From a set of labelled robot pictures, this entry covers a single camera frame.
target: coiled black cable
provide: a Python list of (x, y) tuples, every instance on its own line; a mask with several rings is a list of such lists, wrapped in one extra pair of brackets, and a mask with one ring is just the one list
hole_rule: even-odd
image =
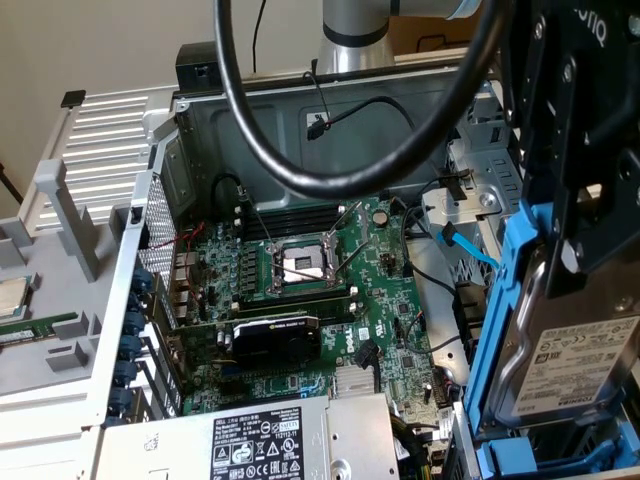
[(429, 119), (394, 152), (364, 169), (344, 174), (308, 172), (276, 150), (256, 122), (242, 86), (231, 23), (231, 1), (215, 0), (216, 48), (230, 109), (258, 162), (280, 184), (307, 197), (346, 199), (372, 194), (406, 177), (445, 138), (473, 99), (510, 18), (512, 0), (487, 0), (476, 34), (455, 80)]

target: screw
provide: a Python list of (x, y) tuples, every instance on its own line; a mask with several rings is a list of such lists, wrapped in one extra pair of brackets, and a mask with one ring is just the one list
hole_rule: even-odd
[(543, 33), (544, 33), (544, 25), (542, 25), (542, 22), (538, 22), (536, 24), (536, 30), (535, 30), (536, 40), (541, 40)]
[(631, 297), (622, 297), (618, 302), (614, 305), (614, 310), (618, 313), (622, 313), (625, 310), (629, 309), (633, 304), (633, 298)]
[(567, 63), (564, 66), (563, 78), (564, 78), (565, 83), (570, 83), (571, 80), (573, 80), (573, 69), (571, 68), (571, 64), (570, 63)]
[(640, 37), (640, 17), (629, 17), (629, 31), (634, 37)]

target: hard drive label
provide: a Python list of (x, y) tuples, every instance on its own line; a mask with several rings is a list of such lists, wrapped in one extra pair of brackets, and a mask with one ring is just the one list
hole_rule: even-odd
[(640, 317), (544, 330), (533, 353), (513, 416), (593, 403)]
[(300, 408), (218, 418), (211, 480), (300, 480), (302, 448)]

